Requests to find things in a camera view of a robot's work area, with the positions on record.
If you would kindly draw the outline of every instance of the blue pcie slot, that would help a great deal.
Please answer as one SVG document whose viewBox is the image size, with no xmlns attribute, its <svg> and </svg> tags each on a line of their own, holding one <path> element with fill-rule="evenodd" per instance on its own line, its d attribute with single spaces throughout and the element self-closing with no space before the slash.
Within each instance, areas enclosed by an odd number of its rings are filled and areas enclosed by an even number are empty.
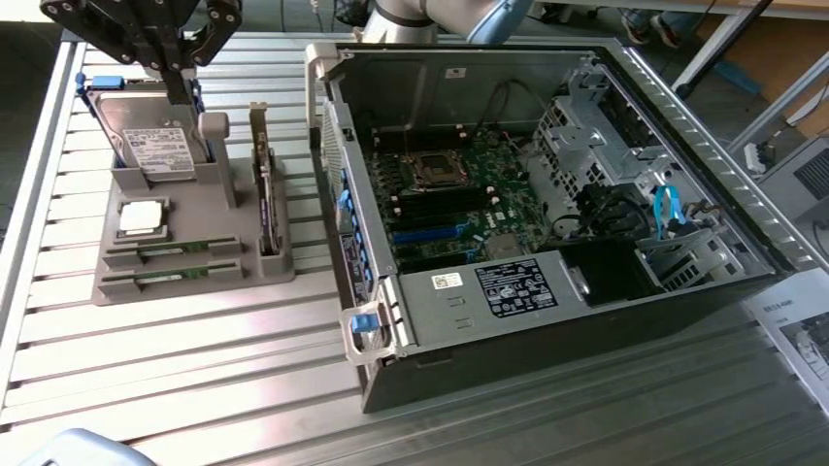
<svg viewBox="0 0 829 466">
<path fill-rule="evenodd" d="M 392 242 L 396 245 L 408 245 L 424 241 L 453 240 L 461 236 L 463 232 L 464 230 L 455 226 L 432 230 L 402 231 L 392 235 Z"/>
</svg>

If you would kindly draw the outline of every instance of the aluminum table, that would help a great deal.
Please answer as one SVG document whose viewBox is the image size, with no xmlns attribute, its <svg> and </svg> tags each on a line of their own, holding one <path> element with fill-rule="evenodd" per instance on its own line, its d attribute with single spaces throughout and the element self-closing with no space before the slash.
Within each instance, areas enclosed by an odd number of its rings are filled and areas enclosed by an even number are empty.
<svg viewBox="0 0 829 466">
<path fill-rule="evenodd" d="M 200 70 L 232 156 L 250 154 L 248 103 L 270 104 L 297 280 L 109 307 L 90 295 L 111 149 L 73 77 L 143 71 L 63 43 L 0 258 L 0 463 L 85 427 L 177 466 L 826 464 L 827 418 L 739 309 L 648 345 L 361 413 L 305 129 L 304 50 L 322 40 L 350 37 L 238 34 Z"/>
</svg>

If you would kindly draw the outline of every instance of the hard drive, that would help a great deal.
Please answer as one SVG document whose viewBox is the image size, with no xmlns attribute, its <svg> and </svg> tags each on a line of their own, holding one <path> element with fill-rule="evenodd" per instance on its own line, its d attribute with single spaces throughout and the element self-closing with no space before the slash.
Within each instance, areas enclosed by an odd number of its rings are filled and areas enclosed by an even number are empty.
<svg viewBox="0 0 829 466">
<path fill-rule="evenodd" d="M 198 133 L 200 102 L 173 105 L 162 82 L 97 77 L 82 98 L 115 149 L 117 167 L 141 168 L 151 182 L 190 180 L 212 161 Z"/>
</svg>

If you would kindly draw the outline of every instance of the cpu socket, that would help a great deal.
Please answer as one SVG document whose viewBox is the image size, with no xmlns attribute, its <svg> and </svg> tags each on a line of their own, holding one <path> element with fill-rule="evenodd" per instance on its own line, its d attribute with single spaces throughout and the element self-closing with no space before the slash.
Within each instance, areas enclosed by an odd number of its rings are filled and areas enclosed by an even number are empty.
<svg viewBox="0 0 829 466">
<path fill-rule="evenodd" d="M 418 190 L 428 191 L 469 184 L 467 170 L 453 150 L 416 152 L 405 158 L 405 161 L 413 166 L 414 184 Z"/>
</svg>

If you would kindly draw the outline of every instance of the hard drive label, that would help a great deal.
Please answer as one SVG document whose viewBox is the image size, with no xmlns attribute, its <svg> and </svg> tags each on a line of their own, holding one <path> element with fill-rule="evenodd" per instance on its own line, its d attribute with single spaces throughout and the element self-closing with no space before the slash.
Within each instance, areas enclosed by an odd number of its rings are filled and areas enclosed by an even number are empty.
<svg viewBox="0 0 829 466">
<path fill-rule="evenodd" d="M 125 129 L 123 133 L 145 173 L 194 170 L 194 157 L 182 128 Z"/>
<path fill-rule="evenodd" d="M 536 259 L 476 269 L 496 317 L 517 316 L 559 306 Z"/>
</svg>

